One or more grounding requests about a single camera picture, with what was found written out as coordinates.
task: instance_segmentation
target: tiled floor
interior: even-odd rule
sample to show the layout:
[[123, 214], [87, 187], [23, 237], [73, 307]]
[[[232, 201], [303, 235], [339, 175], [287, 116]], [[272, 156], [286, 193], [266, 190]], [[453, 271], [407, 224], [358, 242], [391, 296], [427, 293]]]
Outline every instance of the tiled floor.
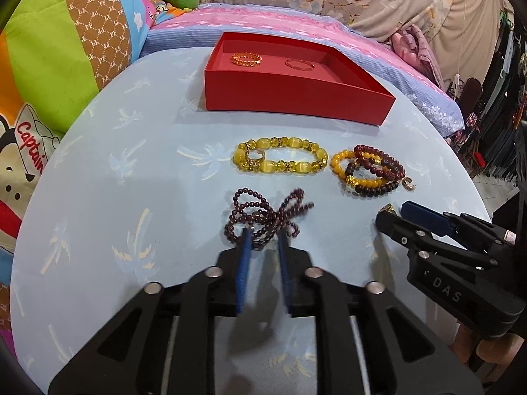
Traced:
[[489, 216], [502, 204], [514, 196], [518, 189], [513, 183], [494, 177], [478, 175], [473, 179], [474, 185], [480, 193], [481, 199], [487, 208]]

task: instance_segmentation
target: ring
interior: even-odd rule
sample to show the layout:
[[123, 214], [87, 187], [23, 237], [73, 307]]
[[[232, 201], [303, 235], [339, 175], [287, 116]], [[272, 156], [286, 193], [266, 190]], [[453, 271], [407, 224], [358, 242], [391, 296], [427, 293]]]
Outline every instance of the ring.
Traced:
[[[298, 65], [294, 65], [292, 63], [297, 63], [297, 64], [303, 64], [305, 65], [306, 67], [299, 67]], [[301, 59], [287, 59], [285, 61], [285, 64], [289, 67], [289, 68], [293, 68], [295, 70], [299, 70], [299, 71], [313, 71], [315, 69], [315, 66], [307, 61], [302, 61]]]
[[231, 61], [233, 64], [241, 65], [242, 67], [256, 67], [262, 62], [262, 57], [249, 52], [239, 52], [231, 56]]
[[[253, 151], [255, 153], [258, 153], [260, 155], [260, 157], [257, 158], [257, 159], [252, 159], [251, 157], [249, 157], [249, 154], [252, 153]], [[265, 151], [260, 150], [259, 148], [254, 149], [254, 150], [248, 149], [245, 152], [245, 159], [247, 160], [247, 163], [249, 165], [249, 170], [257, 172], [260, 169], [260, 165], [265, 160]]]
[[402, 186], [406, 188], [409, 192], [412, 192], [415, 190], [415, 185], [412, 185], [412, 182], [413, 180], [410, 177], [405, 177], [402, 179]]

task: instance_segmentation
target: white cable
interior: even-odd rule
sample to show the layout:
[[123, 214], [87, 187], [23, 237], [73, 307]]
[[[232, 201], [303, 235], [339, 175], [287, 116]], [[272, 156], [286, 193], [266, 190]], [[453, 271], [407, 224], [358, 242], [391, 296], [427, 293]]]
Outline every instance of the white cable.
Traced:
[[461, 47], [459, 49], [459, 59], [458, 59], [458, 73], [454, 77], [454, 96], [457, 96], [458, 89], [460, 85], [460, 79], [461, 74], [459, 71], [461, 70], [461, 56], [463, 54], [463, 39], [465, 35], [465, 28], [466, 28], [466, 0], [464, 0], [465, 7], [463, 9], [463, 29], [461, 30]]

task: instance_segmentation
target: round table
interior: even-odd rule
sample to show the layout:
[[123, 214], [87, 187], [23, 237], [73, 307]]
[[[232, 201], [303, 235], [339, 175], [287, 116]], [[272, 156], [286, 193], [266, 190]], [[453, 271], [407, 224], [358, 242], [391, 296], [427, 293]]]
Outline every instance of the round table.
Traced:
[[[275, 207], [304, 189], [315, 207], [296, 220], [301, 232], [291, 244], [343, 282], [383, 282], [443, 339], [452, 337], [452, 317], [406, 281], [407, 249], [374, 224], [384, 205], [407, 200], [488, 220], [474, 184], [432, 125], [381, 79], [396, 101], [380, 127], [208, 112], [204, 67], [211, 51], [166, 50], [128, 67], [79, 116], [36, 186], [16, 246], [11, 320], [18, 359], [44, 392], [147, 281], [185, 282], [232, 247], [223, 227], [240, 187]], [[330, 156], [374, 146], [398, 159], [417, 188], [364, 198], [342, 188], [329, 167], [307, 176], [248, 174], [230, 161], [238, 143], [272, 136], [308, 138]], [[291, 149], [268, 154], [310, 158]], [[252, 254], [247, 289], [243, 314], [218, 319], [217, 393], [315, 394], [314, 321], [286, 314], [276, 243]]]

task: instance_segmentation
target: red object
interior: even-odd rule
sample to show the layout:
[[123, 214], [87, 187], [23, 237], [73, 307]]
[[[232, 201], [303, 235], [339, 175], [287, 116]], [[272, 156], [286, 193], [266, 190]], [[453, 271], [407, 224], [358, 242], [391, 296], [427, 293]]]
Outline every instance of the red object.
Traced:
[[481, 155], [481, 153], [479, 153], [478, 151], [476, 151], [474, 153], [474, 158], [476, 159], [476, 162], [478, 163], [478, 165], [480, 166], [480, 168], [484, 168], [487, 166], [487, 164], [485, 163], [485, 159], [483, 158], [483, 156]]
[[[256, 67], [233, 64], [235, 53], [262, 57]], [[315, 68], [292, 69], [288, 59]], [[333, 47], [293, 38], [223, 33], [205, 67], [207, 110], [248, 110], [330, 117], [381, 125], [395, 97]]]
[[20, 217], [0, 200], [0, 230], [16, 239], [21, 225]]

